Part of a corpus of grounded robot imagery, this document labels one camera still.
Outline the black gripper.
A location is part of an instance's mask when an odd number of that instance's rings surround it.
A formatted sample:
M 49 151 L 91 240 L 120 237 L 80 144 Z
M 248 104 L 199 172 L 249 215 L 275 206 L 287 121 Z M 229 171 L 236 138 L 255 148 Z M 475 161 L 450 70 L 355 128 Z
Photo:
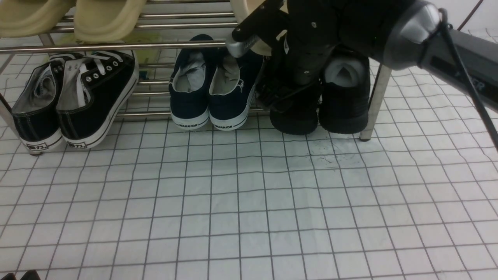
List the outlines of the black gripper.
M 270 55 L 257 84 L 258 103 L 285 111 L 291 98 L 318 84 L 318 76 L 338 44 L 337 10 L 330 0 L 265 0 L 226 39 L 235 58 L 264 42 Z

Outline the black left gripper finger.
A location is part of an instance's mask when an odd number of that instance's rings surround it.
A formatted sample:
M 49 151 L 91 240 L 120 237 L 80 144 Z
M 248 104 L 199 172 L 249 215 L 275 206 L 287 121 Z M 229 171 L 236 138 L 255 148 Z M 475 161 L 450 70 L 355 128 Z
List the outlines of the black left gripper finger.
M 16 275 L 14 273 L 8 273 L 2 277 L 2 280 L 16 280 Z

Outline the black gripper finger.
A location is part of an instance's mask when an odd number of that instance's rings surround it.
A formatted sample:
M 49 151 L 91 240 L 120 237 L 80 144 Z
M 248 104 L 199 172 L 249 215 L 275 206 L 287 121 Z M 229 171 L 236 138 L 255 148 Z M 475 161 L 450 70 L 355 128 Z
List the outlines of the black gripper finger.
M 20 280 L 41 280 L 36 270 L 29 270 L 20 278 Z

